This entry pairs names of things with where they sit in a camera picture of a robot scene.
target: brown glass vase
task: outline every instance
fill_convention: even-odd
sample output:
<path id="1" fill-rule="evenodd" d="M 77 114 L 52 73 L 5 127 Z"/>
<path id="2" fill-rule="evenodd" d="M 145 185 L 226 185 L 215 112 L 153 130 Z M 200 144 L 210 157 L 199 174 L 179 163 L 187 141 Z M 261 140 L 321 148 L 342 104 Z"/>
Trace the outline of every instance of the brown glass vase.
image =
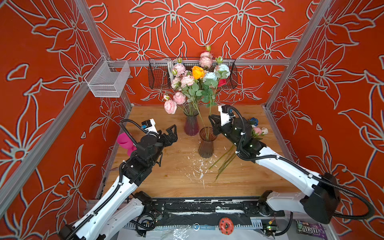
<path id="1" fill-rule="evenodd" d="M 214 141 L 217 138 L 211 127 L 204 127 L 200 130 L 199 155 L 203 158 L 210 158 L 214 154 Z"/>
<path id="2" fill-rule="evenodd" d="M 199 132 L 199 124 L 197 122 L 199 111 L 192 106 L 186 106 L 184 114 L 187 117 L 185 119 L 184 132 L 189 136 L 195 136 Z"/>

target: red floral wallpaper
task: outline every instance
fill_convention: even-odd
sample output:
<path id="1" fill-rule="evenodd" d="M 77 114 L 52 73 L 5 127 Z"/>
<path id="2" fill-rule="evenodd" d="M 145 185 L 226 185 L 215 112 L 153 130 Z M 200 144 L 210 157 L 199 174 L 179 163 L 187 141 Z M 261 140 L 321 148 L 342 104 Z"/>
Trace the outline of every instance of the red floral wallpaper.
<path id="1" fill-rule="evenodd" d="M 282 59 L 291 56 L 319 0 L 87 3 L 115 60 L 199 56 L 207 44 L 214 56 Z M 282 70 L 282 66 L 240 67 L 239 86 L 221 91 L 219 101 L 265 103 Z M 135 67 L 132 76 L 126 87 L 131 102 L 162 104 L 157 100 L 162 91 L 148 88 L 146 68 Z"/>
<path id="2" fill-rule="evenodd" d="M 383 1 L 333 1 L 271 108 L 295 161 L 375 206 L 367 220 L 334 218 L 341 239 L 384 238 L 383 13 Z M 366 211 L 341 196 L 338 212 Z"/>
<path id="3" fill-rule="evenodd" d="M 0 3 L 0 187 L 100 57 L 73 0 Z M 0 220 L 1 239 L 58 238 L 94 199 L 126 109 L 88 93 Z"/>

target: wooden tabletop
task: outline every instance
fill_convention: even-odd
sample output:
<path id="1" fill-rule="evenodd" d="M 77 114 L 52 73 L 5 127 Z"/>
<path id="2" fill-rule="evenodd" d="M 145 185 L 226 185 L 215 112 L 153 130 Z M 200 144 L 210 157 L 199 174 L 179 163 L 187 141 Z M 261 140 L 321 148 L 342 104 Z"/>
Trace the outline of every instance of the wooden tabletop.
<path id="1" fill-rule="evenodd" d="M 246 105 L 235 107 L 243 117 L 259 120 L 258 127 L 266 127 L 269 133 L 263 137 L 262 142 L 277 153 L 283 155 L 261 105 Z M 200 106 L 205 126 L 211 126 L 208 120 L 209 109 Z M 217 107 L 212 108 L 212 114 L 217 114 Z M 161 167 L 157 164 L 152 173 L 136 190 L 144 191 L 151 197 L 213 197 L 213 196 L 260 196 L 265 190 L 276 192 L 298 192 L 299 190 L 290 182 L 271 170 L 252 162 L 246 162 L 237 156 L 215 181 L 218 168 L 226 160 L 223 157 L 213 168 L 208 168 L 232 146 L 223 135 L 217 136 L 214 141 L 214 155 L 211 158 L 202 158 L 197 150 L 199 147 L 199 134 L 191 137 L 184 132 L 185 115 L 178 109 L 175 114 L 167 114 L 163 106 L 135 106 L 129 116 L 131 120 L 141 123 L 153 118 L 156 129 L 165 132 L 167 128 L 176 124 L 178 141 L 172 146 L 164 148 Z M 203 128 L 199 118 L 199 128 Z M 128 131 L 139 141 L 144 135 L 132 124 L 127 125 Z M 118 177 L 118 166 L 128 159 L 127 150 L 119 147 L 113 166 L 106 181 L 104 193 L 111 187 Z"/>

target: orange rose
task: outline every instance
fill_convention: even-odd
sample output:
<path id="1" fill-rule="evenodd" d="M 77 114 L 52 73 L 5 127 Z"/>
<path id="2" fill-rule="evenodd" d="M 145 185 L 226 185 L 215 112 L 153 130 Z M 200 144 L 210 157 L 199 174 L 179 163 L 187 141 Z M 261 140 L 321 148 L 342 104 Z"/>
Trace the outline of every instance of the orange rose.
<path id="1" fill-rule="evenodd" d="M 200 79 L 200 78 L 204 77 L 204 75 L 205 75 L 204 69 L 202 69 L 199 66 L 194 66 L 194 67 L 192 67 L 192 75 L 195 79 Z"/>

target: black wire basket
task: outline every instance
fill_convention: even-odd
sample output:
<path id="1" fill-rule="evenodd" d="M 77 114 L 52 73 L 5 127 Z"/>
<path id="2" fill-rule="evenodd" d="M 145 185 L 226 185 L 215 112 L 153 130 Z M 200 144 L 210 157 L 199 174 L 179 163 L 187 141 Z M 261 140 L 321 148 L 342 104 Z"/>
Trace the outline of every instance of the black wire basket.
<path id="1" fill-rule="evenodd" d="M 170 89 L 170 78 L 168 72 L 168 63 L 166 62 L 170 59 L 160 58 L 154 59 L 151 58 L 149 60 L 149 68 L 148 68 L 148 81 L 149 87 L 151 89 Z M 200 66 L 199 63 L 200 57 L 185 57 L 183 58 L 183 65 L 186 70 L 192 71 L 194 66 Z M 221 86 L 221 89 L 233 89 L 237 87 L 237 68 L 235 65 L 235 59 L 223 59 L 224 65 L 229 67 L 230 74 L 225 79 L 226 84 Z M 215 67 L 217 66 L 217 62 L 214 61 L 212 66 L 207 71 L 213 72 Z"/>

